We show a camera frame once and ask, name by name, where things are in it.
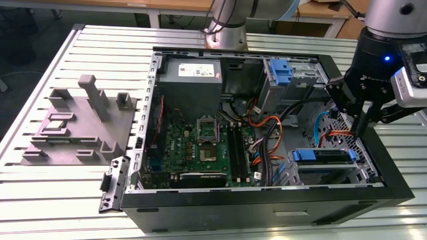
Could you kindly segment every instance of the green motherboard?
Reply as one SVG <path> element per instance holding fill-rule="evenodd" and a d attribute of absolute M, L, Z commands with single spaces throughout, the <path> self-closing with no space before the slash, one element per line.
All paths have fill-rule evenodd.
<path fill-rule="evenodd" d="M 248 146 L 253 140 L 253 130 L 249 127 L 239 127 L 241 142 Z M 197 142 L 197 136 L 217 134 L 216 144 Z M 229 158 L 228 125 L 205 125 L 197 128 L 196 124 L 169 124 L 165 133 L 165 151 L 163 159 L 150 159 L 152 167 L 150 186 L 154 189 L 168 189 L 167 173 L 176 172 L 216 172 L 227 174 L 225 187 L 253 187 L 256 182 L 251 176 L 249 159 L 244 153 L 247 178 L 232 178 L 232 163 Z"/>

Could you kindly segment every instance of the power supply label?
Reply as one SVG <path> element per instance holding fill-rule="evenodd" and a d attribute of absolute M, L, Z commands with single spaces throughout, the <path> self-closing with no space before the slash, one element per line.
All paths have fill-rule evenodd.
<path fill-rule="evenodd" d="M 180 77 L 215 77 L 213 64 L 181 63 L 179 65 Z"/>

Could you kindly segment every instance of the white label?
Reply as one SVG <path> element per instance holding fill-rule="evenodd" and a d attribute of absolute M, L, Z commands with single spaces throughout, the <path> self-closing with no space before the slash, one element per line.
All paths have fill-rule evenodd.
<path fill-rule="evenodd" d="M 261 180 L 261 173 L 260 172 L 253 172 L 253 178 L 256 179 L 256 180 Z"/>
<path fill-rule="evenodd" d="M 261 110 L 260 110 L 256 106 L 253 106 L 253 111 L 255 111 L 257 114 L 260 114 L 260 112 L 261 112 Z"/>
<path fill-rule="evenodd" d="M 179 65 L 180 77 L 208 77 L 215 76 L 213 64 L 181 63 Z"/>
<path fill-rule="evenodd" d="M 128 3 L 126 5 L 132 7 L 146 7 L 145 4 L 140 4 L 140 3 Z"/>

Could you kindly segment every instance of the slotted aluminum surface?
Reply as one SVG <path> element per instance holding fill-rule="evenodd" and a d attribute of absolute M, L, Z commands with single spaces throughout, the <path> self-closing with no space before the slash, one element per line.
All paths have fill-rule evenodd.
<path fill-rule="evenodd" d="M 247 43 L 251 51 L 331 55 L 341 73 L 351 64 L 356 47 L 353 40 L 261 34 L 248 34 Z M 89 25 L 70 31 L 0 143 L 0 239 L 168 236 L 173 239 L 348 240 L 381 236 L 421 240 L 427 237 L 423 227 L 427 224 L 427 129 L 415 115 L 389 125 L 380 124 L 375 129 L 416 198 L 340 225 L 145 234 L 124 213 L 97 213 L 100 180 L 108 166 L 21 166 L 22 148 L 50 106 L 45 99 L 50 88 L 70 88 L 74 96 L 84 95 L 77 89 L 77 77 L 93 74 L 96 87 L 104 89 L 108 96 L 128 92 L 144 99 L 153 46 L 203 48 L 204 36 L 187 30 Z M 133 146 L 134 141 L 130 136 L 128 146 Z"/>

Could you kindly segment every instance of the expansion slot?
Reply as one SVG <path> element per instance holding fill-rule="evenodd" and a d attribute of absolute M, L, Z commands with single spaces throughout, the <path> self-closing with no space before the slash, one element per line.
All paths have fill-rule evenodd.
<path fill-rule="evenodd" d="M 248 166 L 245 160 L 245 147 L 240 127 L 227 128 L 228 156 L 231 164 L 231 178 L 237 182 L 248 177 Z"/>
<path fill-rule="evenodd" d="M 228 156 L 229 156 L 229 165 L 231 165 L 231 179 L 236 180 L 240 176 L 239 173 L 239 160 L 236 152 L 236 143 L 235 143 L 235 128 L 232 126 L 227 127 L 227 140 L 228 140 Z"/>
<path fill-rule="evenodd" d="M 239 162 L 239 176 L 241 180 L 245 180 L 248 176 L 248 166 L 245 160 L 245 145 L 243 142 L 241 136 L 241 128 L 235 127 L 233 129 L 233 140 L 235 140 L 235 148 L 236 148 L 236 158 Z"/>

